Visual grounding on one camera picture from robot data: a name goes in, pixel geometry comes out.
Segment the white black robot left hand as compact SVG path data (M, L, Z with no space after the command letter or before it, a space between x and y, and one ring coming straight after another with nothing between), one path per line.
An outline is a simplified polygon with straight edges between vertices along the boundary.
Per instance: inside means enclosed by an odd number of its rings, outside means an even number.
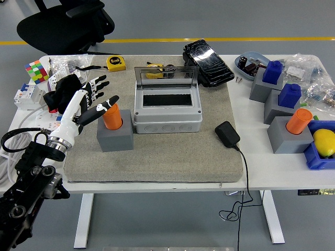
M97 98L104 95L101 90L109 84L106 78L106 75L96 77L74 92L65 110L61 112L59 127L48 138L49 146L70 149L82 128L104 115L118 101L119 96L115 95L94 107L91 106Z

